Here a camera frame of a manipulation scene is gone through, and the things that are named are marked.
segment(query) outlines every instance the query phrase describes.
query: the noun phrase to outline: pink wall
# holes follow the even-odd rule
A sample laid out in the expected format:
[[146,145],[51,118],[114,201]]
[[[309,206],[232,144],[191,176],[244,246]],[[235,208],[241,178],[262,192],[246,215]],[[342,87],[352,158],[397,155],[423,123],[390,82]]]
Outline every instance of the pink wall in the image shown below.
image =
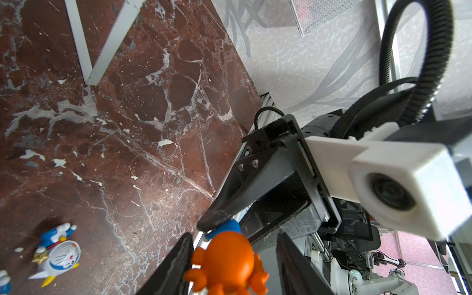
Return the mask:
[[[408,263],[416,262],[441,266],[426,238],[404,232],[398,232],[398,237],[403,260],[406,262],[406,266],[403,268],[405,279],[418,287],[420,295],[457,295],[451,276],[444,269],[434,269]],[[400,258],[395,234],[385,233],[380,239],[380,251],[391,258]],[[394,266],[391,264],[380,265],[374,267],[374,272],[386,277],[392,269],[394,269]]]

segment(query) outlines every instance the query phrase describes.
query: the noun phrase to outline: brown marble tabletop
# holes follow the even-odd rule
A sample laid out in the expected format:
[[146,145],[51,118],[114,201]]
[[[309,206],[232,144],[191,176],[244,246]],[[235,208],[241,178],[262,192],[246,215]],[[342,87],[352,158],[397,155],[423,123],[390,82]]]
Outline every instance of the brown marble tabletop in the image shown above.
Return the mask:
[[[92,64],[122,3],[77,0]],[[6,0],[0,16],[10,294],[134,294],[215,197],[261,106],[252,80],[210,0],[145,2],[97,87],[63,0]],[[80,265],[41,288],[33,252],[63,222]]]

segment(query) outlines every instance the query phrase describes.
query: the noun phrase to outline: orange toy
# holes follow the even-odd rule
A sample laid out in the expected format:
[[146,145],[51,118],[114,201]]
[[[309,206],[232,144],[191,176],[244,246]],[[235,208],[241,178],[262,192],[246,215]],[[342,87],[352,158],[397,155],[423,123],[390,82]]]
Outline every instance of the orange toy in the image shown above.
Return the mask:
[[249,241],[240,233],[225,231],[216,235],[207,250],[198,247],[192,264],[201,265],[185,274],[194,282],[194,291],[207,287],[208,295],[250,295],[249,286],[257,295],[267,294],[265,282],[269,274],[262,268],[261,258],[253,253]]

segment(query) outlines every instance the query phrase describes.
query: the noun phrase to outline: metal mesh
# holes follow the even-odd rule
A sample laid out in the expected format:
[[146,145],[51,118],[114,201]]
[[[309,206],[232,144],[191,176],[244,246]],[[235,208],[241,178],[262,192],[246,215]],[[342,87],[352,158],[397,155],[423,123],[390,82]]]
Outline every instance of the metal mesh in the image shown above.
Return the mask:
[[362,0],[290,0],[298,25],[298,31],[303,37],[327,21],[337,17]]

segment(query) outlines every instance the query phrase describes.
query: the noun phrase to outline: toy figurine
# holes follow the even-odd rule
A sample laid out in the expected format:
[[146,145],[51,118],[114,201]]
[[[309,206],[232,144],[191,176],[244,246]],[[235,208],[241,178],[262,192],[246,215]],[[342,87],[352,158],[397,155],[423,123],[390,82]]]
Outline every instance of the toy figurine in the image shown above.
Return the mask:
[[6,270],[0,270],[0,295],[10,293],[10,277]]
[[76,225],[64,223],[41,235],[41,244],[34,254],[33,262],[39,272],[29,279],[45,278],[42,287],[49,285],[56,276],[79,266],[80,247],[67,238],[77,229]]
[[237,221],[231,219],[211,233],[206,250],[198,247],[192,264],[201,265],[185,274],[186,281],[194,282],[194,292],[208,289],[208,295],[250,295],[250,286],[257,295],[267,294],[265,282],[269,274],[262,268],[261,258],[253,253],[251,244]]

